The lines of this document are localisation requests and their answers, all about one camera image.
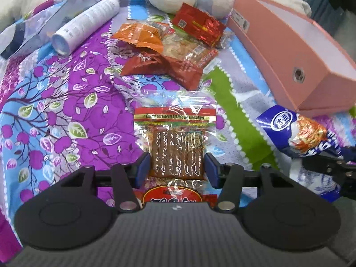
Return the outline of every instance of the red snack wrapper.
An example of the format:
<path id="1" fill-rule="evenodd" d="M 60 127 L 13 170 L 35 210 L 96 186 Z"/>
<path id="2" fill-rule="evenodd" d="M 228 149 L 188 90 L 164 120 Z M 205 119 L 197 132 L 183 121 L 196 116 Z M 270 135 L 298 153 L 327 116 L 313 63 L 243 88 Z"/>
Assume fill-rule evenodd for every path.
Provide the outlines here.
<path id="1" fill-rule="evenodd" d="M 158 53 L 144 51 L 129 59 L 121 70 L 120 75 L 142 73 L 147 75 L 168 74 L 187 90 L 197 90 L 200 78 L 202 77 L 202 68 L 195 66 L 189 61 L 182 61 Z"/>
<path id="2" fill-rule="evenodd" d="M 214 17 L 186 3 L 183 3 L 172 24 L 211 47 L 220 40 L 226 28 Z"/>

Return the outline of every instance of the screw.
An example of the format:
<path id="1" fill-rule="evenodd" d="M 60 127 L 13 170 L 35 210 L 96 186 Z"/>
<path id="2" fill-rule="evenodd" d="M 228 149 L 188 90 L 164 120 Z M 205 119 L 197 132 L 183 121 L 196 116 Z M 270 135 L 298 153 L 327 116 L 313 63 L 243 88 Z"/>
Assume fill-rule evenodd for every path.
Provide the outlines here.
<path id="1" fill-rule="evenodd" d="M 235 204 L 229 201 L 222 201 L 218 203 L 218 208 L 223 211 L 231 211 L 235 208 Z"/>
<path id="2" fill-rule="evenodd" d="M 120 204 L 120 209 L 124 211 L 132 211 L 136 209 L 137 204 L 133 201 L 125 201 Z"/>

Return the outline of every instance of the ribbed gray panel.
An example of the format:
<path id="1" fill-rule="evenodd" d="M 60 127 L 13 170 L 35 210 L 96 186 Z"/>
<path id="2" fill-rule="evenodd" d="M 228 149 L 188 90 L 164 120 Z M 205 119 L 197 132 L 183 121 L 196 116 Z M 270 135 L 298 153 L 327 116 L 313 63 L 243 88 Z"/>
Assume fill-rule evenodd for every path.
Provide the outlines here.
<path id="1" fill-rule="evenodd" d="M 345 267 L 329 249 L 289 253 L 250 238 L 232 215 L 206 203 L 148 203 L 120 215 L 108 234 L 72 251 L 26 247 L 9 267 Z"/>

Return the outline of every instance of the white cylindrical bottle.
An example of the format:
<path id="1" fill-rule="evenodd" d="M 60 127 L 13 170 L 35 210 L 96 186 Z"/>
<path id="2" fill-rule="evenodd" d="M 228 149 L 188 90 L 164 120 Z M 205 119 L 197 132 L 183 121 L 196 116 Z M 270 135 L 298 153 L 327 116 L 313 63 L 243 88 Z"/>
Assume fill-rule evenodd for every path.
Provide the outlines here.
<path id="1" fill-rule="evenodd" d="M 62 56 L 72 53 L 94 31 L 120 10 L 118 0 L 101 0 L 60 28 L 52 36 L 52 46 Z"/>

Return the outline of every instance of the black circular disc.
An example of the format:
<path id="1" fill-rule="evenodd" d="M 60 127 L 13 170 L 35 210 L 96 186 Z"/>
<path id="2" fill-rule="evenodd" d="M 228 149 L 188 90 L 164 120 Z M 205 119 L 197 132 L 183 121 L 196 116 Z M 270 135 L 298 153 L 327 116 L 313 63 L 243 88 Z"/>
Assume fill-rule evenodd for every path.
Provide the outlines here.
<path id="1" fill-rule="evenodd" d="M 65 250 L 86 245 L 111 225 L 113 212 L 101 199 L 66 189 L 38 196 L 16 212 L 20 240 L 31 247 Z"/>
<path id="2" fill-rule="evenodd" d="M 269 247 L 287 251 L 325 245 L 340 224 L 339 212 L 329 202 L 288 188 L 255 199 L 243 211 L 248 233 Z"/>

